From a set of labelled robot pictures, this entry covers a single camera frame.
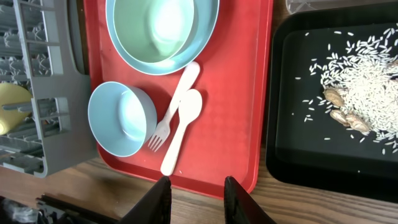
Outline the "white rice pile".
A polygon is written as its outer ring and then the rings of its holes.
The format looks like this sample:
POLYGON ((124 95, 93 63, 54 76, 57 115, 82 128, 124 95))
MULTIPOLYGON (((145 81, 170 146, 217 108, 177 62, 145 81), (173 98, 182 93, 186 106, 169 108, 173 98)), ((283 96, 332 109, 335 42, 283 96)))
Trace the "white rice pile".
POLYGON ((282 147, 397 159, 397 24, 298 30, 284 40, 279 133, 282 147), (334 120, 323 94, 345 88, 343 111, 363 134, 334 120))

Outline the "yellow plastic cup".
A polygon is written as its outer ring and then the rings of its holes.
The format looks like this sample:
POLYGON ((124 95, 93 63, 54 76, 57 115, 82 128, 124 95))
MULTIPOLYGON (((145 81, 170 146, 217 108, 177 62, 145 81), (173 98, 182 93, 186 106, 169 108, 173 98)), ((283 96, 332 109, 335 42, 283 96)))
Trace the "yellow plastic cup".
POLYGON ((3 106, 30 103, 31 98, 31 93, 19 85, 1 84, 1 135, 7 134, 30 115, 30 112, 19 112, 17 107, 4 109, 3 106))

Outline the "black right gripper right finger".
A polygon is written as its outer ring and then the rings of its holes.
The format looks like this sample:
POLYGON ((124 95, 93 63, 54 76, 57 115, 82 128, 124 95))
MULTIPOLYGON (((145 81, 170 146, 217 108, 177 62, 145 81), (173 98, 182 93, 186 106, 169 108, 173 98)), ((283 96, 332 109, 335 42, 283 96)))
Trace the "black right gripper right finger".
POLYGON ((224 218, 226 224, 276 224, 232 176, 224 181, 224 218))

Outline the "light blue small bowl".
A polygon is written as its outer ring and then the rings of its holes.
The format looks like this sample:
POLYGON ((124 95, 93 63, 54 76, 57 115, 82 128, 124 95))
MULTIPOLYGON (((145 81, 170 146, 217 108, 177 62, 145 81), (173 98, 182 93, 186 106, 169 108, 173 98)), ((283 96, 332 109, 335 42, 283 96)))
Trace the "light blue small bowl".
POLYGON ((149 95, 140 88, 104 82, 90 97, 88 120, 95 139, 105 151, 129 157, 154 134, 157 112, 149 95))

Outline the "green bowl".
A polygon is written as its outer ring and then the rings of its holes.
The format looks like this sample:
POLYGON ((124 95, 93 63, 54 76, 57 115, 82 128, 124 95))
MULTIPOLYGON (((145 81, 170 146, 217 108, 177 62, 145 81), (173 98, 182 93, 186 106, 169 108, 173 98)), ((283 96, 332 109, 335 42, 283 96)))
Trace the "green bowl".
POLYGON ((113 12, 123 49, 140 62, 156 63, 185 45, 195 5, 193 0, 115 0, 113 12))

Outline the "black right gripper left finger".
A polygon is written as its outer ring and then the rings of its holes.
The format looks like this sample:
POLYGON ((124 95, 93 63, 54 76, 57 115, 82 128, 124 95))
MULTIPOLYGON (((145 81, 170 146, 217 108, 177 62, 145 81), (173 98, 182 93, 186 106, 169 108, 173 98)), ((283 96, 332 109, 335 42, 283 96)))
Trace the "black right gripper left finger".
POLYGON ((171 181, 161 177, 117 224, 170 224, 171 181))

